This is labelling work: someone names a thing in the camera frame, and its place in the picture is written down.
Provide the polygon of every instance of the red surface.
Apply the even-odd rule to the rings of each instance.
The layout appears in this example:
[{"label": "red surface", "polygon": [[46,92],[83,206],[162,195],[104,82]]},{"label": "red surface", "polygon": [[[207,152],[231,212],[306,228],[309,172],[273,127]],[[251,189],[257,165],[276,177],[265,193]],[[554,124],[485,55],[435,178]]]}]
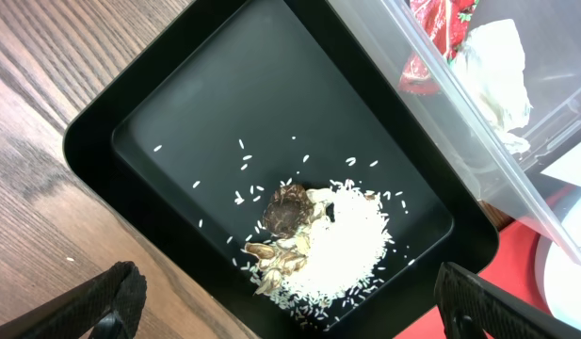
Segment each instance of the red surface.
[{"label": "red surface", "polygon": [[[500,233],[497,255],[479,276],[550,314],[535,282],[535,251],[539,237],[522,223],[512,223]],[[436,307],[430,310],[396,338],[445,338],[439,310]]]}]

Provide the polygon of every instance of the wood grain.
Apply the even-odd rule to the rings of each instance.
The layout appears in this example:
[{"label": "wood grain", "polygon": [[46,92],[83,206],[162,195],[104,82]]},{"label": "wood grain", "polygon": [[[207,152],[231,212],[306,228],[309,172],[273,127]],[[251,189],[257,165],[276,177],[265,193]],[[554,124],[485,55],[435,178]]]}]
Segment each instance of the wood grain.
[{"label": "wood grain", "polygon": [[131,260],[148,279],[137,337],[255,337],[89,192],[61,150],[71,120],[188,3],[0,0],[0,325]]}]

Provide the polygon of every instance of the black rectangular container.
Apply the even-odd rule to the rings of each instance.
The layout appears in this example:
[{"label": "black rectangular container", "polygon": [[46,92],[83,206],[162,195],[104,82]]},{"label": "black rectangular container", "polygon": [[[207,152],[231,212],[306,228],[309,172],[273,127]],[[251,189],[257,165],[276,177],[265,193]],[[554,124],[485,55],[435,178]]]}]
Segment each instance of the black rectangular container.
[{"label": "black rectangular container", "polygon": [[[265,338],[392,337],[434,305],[442,262],[478,272],[497,247],[496,230],[324,0],[196,0],[76,119],[64,151],[90,188]],[[384,285],[355,309],[336,301],[328,319],[310,320],[318,330],[254,296],[232,264],[249,260],[248,235],[266,239],[254,226],[290,178],[403,192],[384,201],[396,250],[377,271]],[[265,188],[261,200],[250,186]]]}]

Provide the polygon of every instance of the white rice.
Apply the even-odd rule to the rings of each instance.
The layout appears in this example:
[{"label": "white rice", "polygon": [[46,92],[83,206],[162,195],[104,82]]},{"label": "white rice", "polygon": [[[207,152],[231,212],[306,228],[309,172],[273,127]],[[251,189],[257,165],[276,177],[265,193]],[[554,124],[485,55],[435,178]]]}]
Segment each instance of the white rice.
[{"label": "white rice", "polygon": [[289,307],[293,296],[293,301],[329,307],[347,291],[356,293],[359,286],[366,287],[391,238],[384,228],[388,220],[380,214],[379,195],[374,200],[366,199],[358,187],[353,189],[351,180],[332,183],[336,186],[335,221],[333,224],[317,222],[312,226],[307,264],[285,277],[282,288],[270,295],[283,309]]}]

